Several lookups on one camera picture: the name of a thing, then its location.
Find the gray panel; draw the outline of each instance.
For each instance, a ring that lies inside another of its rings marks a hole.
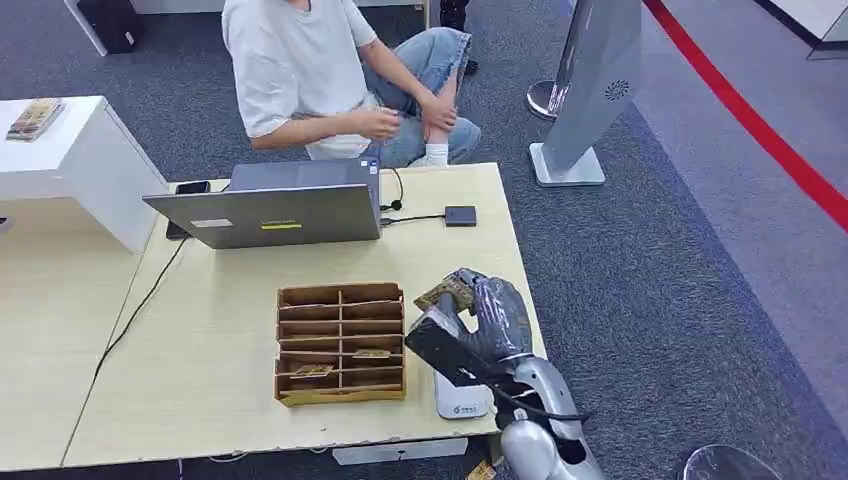
[[[215,249],[380,238],[365,185],[162,195],[144,201]]]
[[[565,172],[630,104],[640,64],[641,2],[579,0],[563,65],[559,118],[542,146],[552,173]]]

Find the black cable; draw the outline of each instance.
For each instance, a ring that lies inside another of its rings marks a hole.
[[[397,200],[393,200],[389,205],[380,205],[380,211],[385,212],[388,210],[398,211],[403,208],[403,180],[400,178],[400,173],[397,171],[395,167],[388,167],[389,170],[394,172],[395,177],[398,179],[398,187],[400,188],[400,198]]]
[[[405,218],[386,218],[386,217],[383,217],[383,218],[380,219],[380,226],[386,227],[386,226],[392,225],[394,223],[408,222],[410,220],[424,220],[424,219],[427,219],[427,218],[445,218],[445,214],[442,213],[442,214],[439,214],[439,215],[421,215],[420,217],[405,217]]]
[[[560,420],[560,421],[563,421],[563,422],[581,422],[581,423],[585,422],[586,420],[589,420],[592,417],[592,414],[590,414],[590,413],[578,413],[577,415],[562,415],[562,414],[559,414],[559,413],[547,412],[545,410],[542,410],[541,408],[536,408],[536,407],[530,406],[530,405],[522,402],[521,400],[516,400],[515,398],[512,397],[512,395],[504,392],[503,390],[500,389],[500,387],[498,387],[497,385],[495,385],[494,383],[492,383],[492,382],[490,382],[486,379],[481,378],[480,380],[487,387],[489,387],[489,390],[491,390],[495,395],[504,399],[507,403],[511,404],[512,406],[514,406],[516,408],[521,408],[523,410],[527,410],[530,413],[535,413],[536,415],[539,415],[541,417],[550,418],[552,420]]]
[[[138,306],[135,308],[135,311],[133,311],[132,315],[130,315],[130,319],[127,320],[127,324],[124,326],[124,329],[121,331],[121,334],[118,335],[118,338],[116,338],[115,341],[112,342],[111,345],[109,345],[106,351],[103,352],[103,355],[100,357],[100,361],[97,362],[97,368],[94,369],[94,378],[91,379],[92,388],[94,388],[94,382],[97,381],[97,375],[100,374],[100,369],[103,368],[103,363],[106,361],[106,357],[108,357],[109,353],[115,348],[116,345],[118,345],[118,342],[120,342],[121,339],[124,338],[124,335],[130,329],[130,325],[132,325],[133,320],[135,320],[135,317],[138,316],[138,312],[141,311],[147,301],[150,300],[150,297],[153,296],[153,292],[156,291],[156,287],[159,286],[159,282],[162,281],[162,277],[165,276],[165,272],[167,272],[171,264],[174,263],[174,260],[177,258],[177,254],[180,253],[180,250],[182,250],[183,245],[185,245],[185,242],[186,240],[188,240],[188,238],[189,237],[186,237],[182,239],[182,241],[180,241],[180,244],[177,246],[177,249],[174,250],[174,254],[171,255],[171,259],[168,260],[168,263],[165,264],[165,268],[163,268],[162,271],[159,272],[159,276],[156,277],[156,281],[153,282],[153,286],[150,287],[150,290],[147,292],[147,295],[144,296],[144,299],[141,300],[141,303],[138,304]]]

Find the white label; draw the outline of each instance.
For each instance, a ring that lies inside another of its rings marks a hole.
[[[217,220],[192,220],[191,224],[197,228],[212,228],[212,227],[232,227],[233,222],[227,220],[226,218],[219,218]]]

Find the cardboard organizer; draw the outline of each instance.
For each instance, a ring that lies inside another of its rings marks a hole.
[[[394,283],[280,289],[274,396],[287,407],[402,400],[403,339]]]

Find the silver stand base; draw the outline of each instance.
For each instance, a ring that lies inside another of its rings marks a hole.
[[[527,108],[533,112],[534,115],[544,118],[545,120],[554,121],[559,115],[559,109],[555,111],[548,110],[548,107],[551,106],[551,91],[554,89],[554,81],[553,80],[542,80],[541,82],[536,82],[530,86],[530,89],[527,90]]]
[[[762,460],[728,445],[695,450],[677,476],[679,480],[780,480]]]
[[[542,144],[530,144],[530,158],[536,170],[536,182],[543,187],[569,187],[578,185],[603,185],[606,181],[604,171],[595,155],[595,149],[590,148],[565,172],[554,172],[548,169],[545,157],[542,155]]]

